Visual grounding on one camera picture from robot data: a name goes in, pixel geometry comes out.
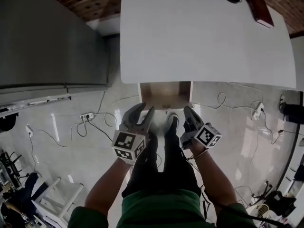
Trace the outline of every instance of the plug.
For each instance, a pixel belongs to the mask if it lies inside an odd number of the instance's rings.
[[[86,114],[81,114],[80,119],[82,122],[88,121],[88,120],[93,120],[95,117],[94,112],[86,113]]]
[[[252,116],[255,120],[259,119],[261,116],[261,112],[264,112],[264,105],[262,102],[260,102],[256,108],[256,110],[253,112]]]
[[[31,127],[28,124],[25,125],[25,130],[28,132],[30,137],[34,135],[34,131],[31,129]]]

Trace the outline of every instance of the white wall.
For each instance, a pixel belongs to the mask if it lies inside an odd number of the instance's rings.
[[[296,72],[296,89],[304,91],[304,36],[291,39]]]
[[[98,31],[102,36],[120,34],[120,16],[111,17],[102,21],[100,21],[100,19],[95,19],[86,24]]]

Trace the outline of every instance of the person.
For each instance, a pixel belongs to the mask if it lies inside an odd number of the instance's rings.
[[[12,194],[3,194],[6,201],[1,206],[1,214],[6,223],[5,227],[23,228],[26,227],[29,219],[33,218],[36,207],[32,200],[36,199],[48,187],[46,183],[43,183],[32,196],[37,179],[38,174],[33,172],[28,176],[24,188]]]
[[[157,137],[149,131],[149,142],[138,157],[127,187],[122,192],[122,216],[117,224],[127,227],[215,227],[205,221],[200,211],[201,189],[192,166],[180,148],[176,114],[167,119],[164,171],[158,172]],[[200,171],[205,191],[213,201],[217,227],[255,227],[253,221],[223,210],[216,204],[245,213],[237,203],[235,191],[205,147],[197,141],[190,148]],[[107,216],[130,165],[117,159],[89,192],[84,207],[76,207],[68,228],[106,228]]]
[[[284,115],[287,122],[304,124],[304,106],[298,104],[287,104],[284,95],[280,98],[280,113]]]

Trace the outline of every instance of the power outlet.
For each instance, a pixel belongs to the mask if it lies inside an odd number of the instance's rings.
[[[30,134],[31,137],[34,135],[34,131],[31,129],[31,127],[28,124],[25,125],[25,130]]]
[[[262,109],[264,109],[264,105],[262,102],[260,102],[256,108],[256,110],[253,112],[252,116],[255,120],[259,119],[262,113]]]
[[[83,119],[85,121],[87,121],[87,116],[89,116],[89,120],[93,120],[94,119],[94,112],[90,112],[90,113],[80,115],[81,121],[83,121]]]

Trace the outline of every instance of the refrigerator door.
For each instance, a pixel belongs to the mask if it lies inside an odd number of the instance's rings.
[[[106,85],[103,38],[56,0],[0,0],[0,88]]]

